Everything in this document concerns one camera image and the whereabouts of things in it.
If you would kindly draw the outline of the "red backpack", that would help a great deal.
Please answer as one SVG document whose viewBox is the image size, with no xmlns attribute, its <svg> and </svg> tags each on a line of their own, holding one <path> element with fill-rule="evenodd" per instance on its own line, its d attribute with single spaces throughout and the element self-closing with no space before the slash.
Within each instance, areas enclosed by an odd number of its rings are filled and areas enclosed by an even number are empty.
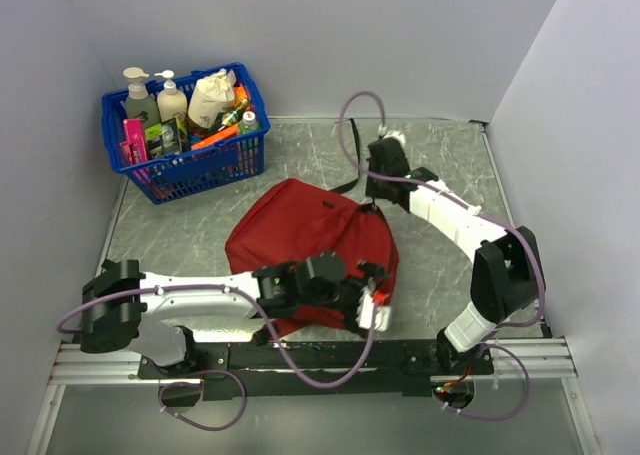
<svg viewBox="0 0 640 455">
<path fill-rule="evenodd" d="M 388 278 L 377 291 L 392 299 L 399 253 L 391 228 L 374 203 L 346 197 L 351 184 L 325 190 L 298 179 L 286 179 L 269 189 L 232 230 L 225 252 L 232 273 L 255 271 L 286 261 L 302 262 L 334 252 L 358 273 L 364 260 L 385 267 Z M 289 335 L 289 318 L 272 321 L 254 333 L 264 345 Z"/>
</svg>

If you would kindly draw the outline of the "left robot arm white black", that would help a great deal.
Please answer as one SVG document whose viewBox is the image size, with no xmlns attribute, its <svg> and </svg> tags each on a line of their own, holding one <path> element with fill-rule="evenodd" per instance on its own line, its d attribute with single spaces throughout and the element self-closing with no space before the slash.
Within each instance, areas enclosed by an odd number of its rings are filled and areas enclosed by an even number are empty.
<svg viewBox="0 0 640 455">
<path fill-rule="evenodd" d="M 357 275 L 350 275 L 334 252 L 225 277 L 164 276 L 141 271 L 136 260 L 109 262 L 82 289 L 88 308 L 81 315 L 80 346 L 90 354 L 128 349 L 184 377 L 198 362 L 193 332 L 169 320 L 276 321 L 302 308 L 343 309 L 352 329 L 384 331 L 391 307 L 376 290 L 386 276 L 382 266 L 369 262 L 359 263 Z"/>
</svg>

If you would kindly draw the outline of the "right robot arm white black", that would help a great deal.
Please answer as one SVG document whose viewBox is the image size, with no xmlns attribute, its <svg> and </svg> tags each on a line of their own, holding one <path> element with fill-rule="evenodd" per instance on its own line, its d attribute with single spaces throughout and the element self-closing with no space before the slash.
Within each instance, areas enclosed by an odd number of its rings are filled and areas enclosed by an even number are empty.
<svg viewBox="0 0 640 455">
<path fill-rule="evenodd" d="M 512 324 L 514 313 L 543 300 L 546 286 L 535 235 L 484 215 L 430 170 L 412 170 L 402 135 L 381 137 L 368 150 L 366 195 L 397 204 L 435 227 L 471 262 L 470 302 L 437 335 L 438 365 L 458 373 L 483 341 Z"/>
</svg>

